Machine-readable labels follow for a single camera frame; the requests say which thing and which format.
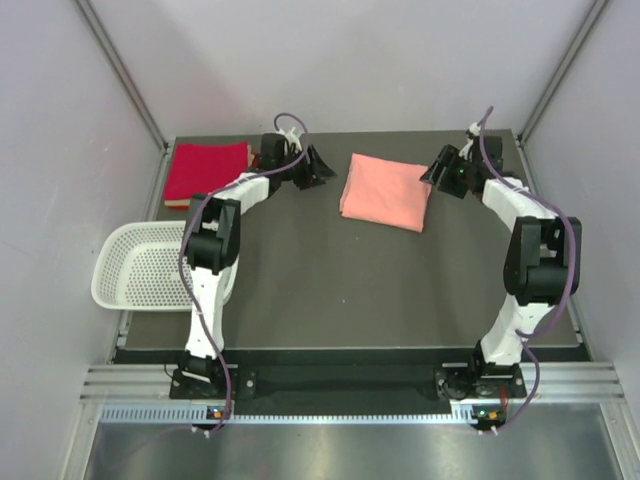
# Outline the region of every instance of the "white plastic laundry basket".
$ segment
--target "white plastic laundry basket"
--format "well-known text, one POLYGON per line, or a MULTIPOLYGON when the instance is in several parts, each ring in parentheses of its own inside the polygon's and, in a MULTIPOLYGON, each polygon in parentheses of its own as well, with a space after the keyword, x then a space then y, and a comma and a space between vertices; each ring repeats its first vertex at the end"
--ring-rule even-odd
MULTIPOLYGON (((183 221, 130 223, 109 235, 91 282, 96 303, 118 310, 191 310, 191 300, 178 274, 184 226, 183 221)), ((231 296, 237 265, 233 265, 225 285, 225 303, 231 296)), ((192 287, 186 262, 183 269, 192 287)))

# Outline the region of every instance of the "gray tabletop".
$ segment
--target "gray tabletop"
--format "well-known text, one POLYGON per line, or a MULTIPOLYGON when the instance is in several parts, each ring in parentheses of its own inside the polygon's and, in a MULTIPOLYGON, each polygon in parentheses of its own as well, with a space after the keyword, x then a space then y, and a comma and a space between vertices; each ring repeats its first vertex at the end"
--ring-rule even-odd
MULTIPOLYGON (((524 178, 509 131, 505 168, 524 178)), ((179 138, 223 144, 259 137, 179 138)), ((242 217, 240 263, 225 306, 227 348, 373 348, 473 346, 491 328, 505 298, 509 232, 471 196, 433 190, 422 233, 342 218, 339 200, 352 153, 430 165, 464 133, 393 132, 313 135, 338 173, 327 185, 284 185, 242 217)), ((186 217, 161 206, 158 220, 186 217)), ((538 345, 577 344, 568 314, 538 345)), ((136 312, 127 348, 186 344, 189 313, 136 312)))

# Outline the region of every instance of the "pink towel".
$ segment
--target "pink towel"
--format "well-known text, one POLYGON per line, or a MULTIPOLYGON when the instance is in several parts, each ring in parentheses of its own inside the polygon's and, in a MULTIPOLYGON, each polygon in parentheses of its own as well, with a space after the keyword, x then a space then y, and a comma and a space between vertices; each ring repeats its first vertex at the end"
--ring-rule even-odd
POLYGON ((340 199, 343 217, 422 232, 431 185, 420 181, 423 165, 390 162, 354 153, 340 199))

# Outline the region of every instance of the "gray reflective floor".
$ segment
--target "gray reflective floor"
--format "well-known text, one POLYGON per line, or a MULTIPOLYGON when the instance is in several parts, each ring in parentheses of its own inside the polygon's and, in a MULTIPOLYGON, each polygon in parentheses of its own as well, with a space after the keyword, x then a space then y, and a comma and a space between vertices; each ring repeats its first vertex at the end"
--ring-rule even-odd
POLYGON ((104 467, 164 428, 100 426, 86 479, 621 478, 597 406, 534 406, 498 437, 465 426, 229 426, 208 441, 173 431, 104 467))
MULTIPOLYGON (((510 131, 505 169, 525 178, 510 131)), ((220 144, 259 137, 198 137, 220 144)), ((227 348, 473 346, 505 298, 509 232, 470 195, 433 191, 421 234, 340 216, 351 154, 430 165, 464 132, 317 134, 338 178, 298 191, 283 186, 242 217, 238 278, 224 309, 227 348)), ((184 219, 160 208, 158 220, 184 219)), ((183 349, 189 313, 134 313, 127 348, 183 349)), ((568 314, 538 345, 576 345, 568 314)))

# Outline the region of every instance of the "white wall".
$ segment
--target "white wall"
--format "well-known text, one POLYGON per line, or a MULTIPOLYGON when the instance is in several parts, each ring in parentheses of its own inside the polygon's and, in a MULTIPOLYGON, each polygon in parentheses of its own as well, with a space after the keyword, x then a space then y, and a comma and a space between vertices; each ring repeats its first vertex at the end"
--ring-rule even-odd
POLYGON ((528 151, 543 192, 583 222, 583 326, 640 425, 638 24, 639 2, 611 2, 528 151))
POLYGON ((167 135, 518 130, 591 0, 92 0, 167 135))
POLYGON ((89 285, 159 153, 69 0, 0 3, 0 476, 59 469, 117 318, 89 285))

